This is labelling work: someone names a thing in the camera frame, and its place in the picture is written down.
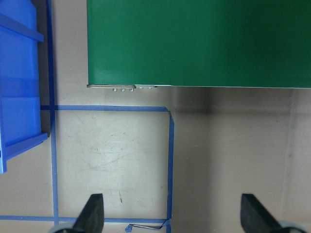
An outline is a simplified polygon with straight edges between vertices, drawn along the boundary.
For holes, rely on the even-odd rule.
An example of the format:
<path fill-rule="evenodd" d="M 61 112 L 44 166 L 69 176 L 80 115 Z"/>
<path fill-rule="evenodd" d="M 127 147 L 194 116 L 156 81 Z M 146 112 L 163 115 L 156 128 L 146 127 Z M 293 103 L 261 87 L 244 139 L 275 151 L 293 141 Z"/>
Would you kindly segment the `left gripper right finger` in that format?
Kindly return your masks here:
<path fill-rule="evenodd" d="M 274 233 L 283 229 L 253 194 L 242 194 L 240 221 L 245 233 Z"/>

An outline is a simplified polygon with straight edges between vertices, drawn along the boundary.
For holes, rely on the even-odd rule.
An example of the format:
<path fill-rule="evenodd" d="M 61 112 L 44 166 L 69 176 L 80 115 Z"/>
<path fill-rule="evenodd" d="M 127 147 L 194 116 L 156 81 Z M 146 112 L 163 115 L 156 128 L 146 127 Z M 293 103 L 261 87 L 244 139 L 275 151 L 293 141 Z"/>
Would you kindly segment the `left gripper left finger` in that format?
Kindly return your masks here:
<path fill-rule="evenodd" d="M 92 194 L 74 223 L 75 233 L 101 233 L 104 228 L 104 200 L 102 194 Z"/>

